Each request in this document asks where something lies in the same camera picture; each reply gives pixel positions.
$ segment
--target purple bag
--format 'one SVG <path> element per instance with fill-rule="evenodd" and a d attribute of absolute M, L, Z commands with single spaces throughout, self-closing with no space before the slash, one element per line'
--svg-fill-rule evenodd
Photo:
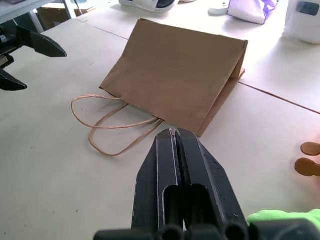
<path fill-rule="evenodd" d="M 227 14 L 244 21 L 264 24 L 276 9 L 277 0 L 230 0 Z"/>

